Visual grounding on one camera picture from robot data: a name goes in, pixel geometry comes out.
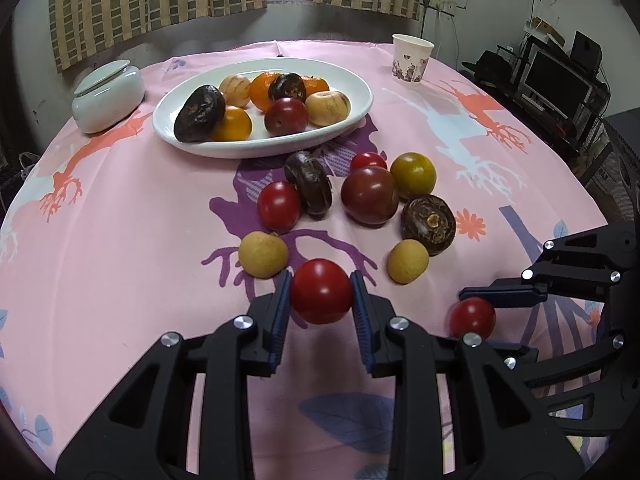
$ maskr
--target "disposable cup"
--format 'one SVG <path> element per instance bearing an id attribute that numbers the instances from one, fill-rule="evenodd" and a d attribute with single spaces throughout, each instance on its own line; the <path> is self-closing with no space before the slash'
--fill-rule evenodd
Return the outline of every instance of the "disposable cup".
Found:
<path id="1" fill-rule="evenodd" d="M 406 34 L 394 34 L 394 77 L 411 85 L 418 84 L 427 68 L 433 47 L 431 41 Z"/>

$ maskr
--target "speaker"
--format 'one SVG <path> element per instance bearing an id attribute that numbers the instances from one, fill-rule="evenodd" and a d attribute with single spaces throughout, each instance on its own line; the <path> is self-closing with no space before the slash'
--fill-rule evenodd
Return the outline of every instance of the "speaker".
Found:
<path id="1" fill-rule="evenodd" d="M 602 49 L 595 41 L 577 31 L 571 50 L 571 59 L 583 67 L 587 73 L 596 74 L 602 62 Z"/>

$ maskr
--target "pink tablecloth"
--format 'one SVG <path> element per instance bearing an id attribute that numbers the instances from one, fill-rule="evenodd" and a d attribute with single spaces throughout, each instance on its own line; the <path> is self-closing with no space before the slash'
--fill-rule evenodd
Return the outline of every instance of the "pink tablecloth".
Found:
<path id="1" fill-rule="evenodd" d="M 322 256 L 360 269 L 371 291 L 431 333 L 446 333 L 447 309 L 463 286 L 519 275 L 541 242 L 604 224 L 562 160 L 491 97 L 436 60 L 409 91 L 391 77 L 390 52 L 300 41 L 173 58 L 143 70 L 146 99 L 129 119 L 98 137 L 82 135 L 73 120 L 60 131 L 0 230 L 0 400 L 47 465 L 55 467 L 159 335 L 213 332 L 244 312 L 248 298 L 273 290 L 271 280 L 241 272 L 237 248 L 260 229 L 255 201 L 282 178 L 282 158 L 199 158 L 156 137 L 154 106 L 190 76 L 284 54 L 341 65 L 369 83 L 375 102 L 360 129 L 316 151 L 334 184 L 331 213 L 302 219 L 283 238 L 294 268 Z M 438 171 L 435 193 L 458 219 L 452 247 L 410 285 L 393 284 L 383 265 L 399 240 L 398 219 L 370 230 L 342 210 L 337 191 L 362 151 L 388 160 L 426 154 Z M 500 312 L 494 338 L 537 346 L 548 358 L 591 344 L 601 307 L 551 299 Z M 290 323 L 277 375 L 249 389 L 258 479 L 383 478 L 393 384 L 366 376 L 350 316 L 331 326 Z M 442 404 L 451 468 L 446 397 Z M 600 452 L 589 439 L 574 444 L 586 462 Z"/>

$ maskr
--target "plate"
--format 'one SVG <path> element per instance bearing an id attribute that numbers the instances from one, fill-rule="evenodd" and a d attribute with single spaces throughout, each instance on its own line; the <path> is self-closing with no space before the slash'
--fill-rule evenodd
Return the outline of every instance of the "plate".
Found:
<path id="1" fill-rule="evenodd" d="M 220 86 L 226 76 L 233 74 L 242 74 L 253 80 L 262 72 L 295 72 L 321 77 L 327 81 L 329 88 L 339 90 L 349 98 L 351 113 L 345 120 L 331 126 L 318 128 L 310 124 L 306 131 L 299 134 L 271 137 L 264 127 L 264 113 L 249 102 L 245 110 L 251 117 L 254 128 L 247 140 L 188 143 L 175 138 L 175 118 L 196 88 L 207 84 Z M 371 110 L 372 104 L 373 92 L 369 85 L 360 76 L 345 68 L 314 59 L 267 57 L 221 66 L 180 83 L 158 103 L 153 114 L 153 125 L 156 134 L 162 140 L 185 152 L 213 158 L 255 158 L 296 152 L 327 142 L 353 130 L 361 118 Z"/>

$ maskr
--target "white ceramic jar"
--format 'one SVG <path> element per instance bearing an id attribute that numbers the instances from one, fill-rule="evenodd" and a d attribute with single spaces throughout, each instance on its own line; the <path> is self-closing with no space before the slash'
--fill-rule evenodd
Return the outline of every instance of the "white ceramic jar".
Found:
<path id="1" fill-rule="evenodd" d="M 95 134 L 135 110 L 145 96 L 145 84 L 139 69 L 128 60 L 118 60 L 91 72 L 74 95 L 71 109 L 78 128 Z"/>

